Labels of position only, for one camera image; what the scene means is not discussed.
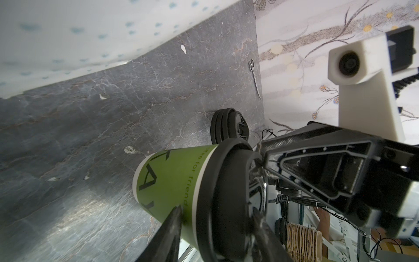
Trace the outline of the green paper coffee cup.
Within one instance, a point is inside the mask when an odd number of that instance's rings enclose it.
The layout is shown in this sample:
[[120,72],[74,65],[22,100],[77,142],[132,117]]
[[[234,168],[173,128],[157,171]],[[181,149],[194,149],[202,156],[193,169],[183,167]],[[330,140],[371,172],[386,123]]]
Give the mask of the green paper coffee cup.
[[217,145],[164,150],[147,156],[133,177],[137,203],[159,222],[174,207],[183,210],[181,237],[197,247],[197,199],[205,169]]

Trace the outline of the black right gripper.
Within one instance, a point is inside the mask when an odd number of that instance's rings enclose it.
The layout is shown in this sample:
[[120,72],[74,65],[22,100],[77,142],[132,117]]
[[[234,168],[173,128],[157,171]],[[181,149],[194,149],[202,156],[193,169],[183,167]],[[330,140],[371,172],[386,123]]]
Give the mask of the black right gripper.
[[336,217],[366,229],[383,228],[395,239],[406,239],[419,221],[419,148],[351,129],[311,122],[289,134],[256,146],[270,170],[367,170],[356,196],[333,191],[325,184],[285,179],[295,194],[268,197],[268,180],[279,180],[258,165],[260,212],[269,203],[290,198],[305,206],[328,208]]

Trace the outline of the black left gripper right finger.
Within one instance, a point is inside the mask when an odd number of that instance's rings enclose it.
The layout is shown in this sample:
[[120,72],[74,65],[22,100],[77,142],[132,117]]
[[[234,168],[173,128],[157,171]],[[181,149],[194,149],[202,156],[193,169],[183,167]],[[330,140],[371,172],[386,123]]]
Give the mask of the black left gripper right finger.
[[292,262],[279,239],[266,223],[264,216],[256,207],[252,209],[251,233],[255,239],[252,247],[252,261]]

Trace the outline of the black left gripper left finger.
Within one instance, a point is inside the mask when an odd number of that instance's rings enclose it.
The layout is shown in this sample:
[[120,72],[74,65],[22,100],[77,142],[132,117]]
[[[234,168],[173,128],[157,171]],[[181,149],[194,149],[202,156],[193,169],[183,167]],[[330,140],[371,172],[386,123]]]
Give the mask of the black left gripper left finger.
[[135,262],[177,262],[181,240],[182,216],[182,207],[174,207]]

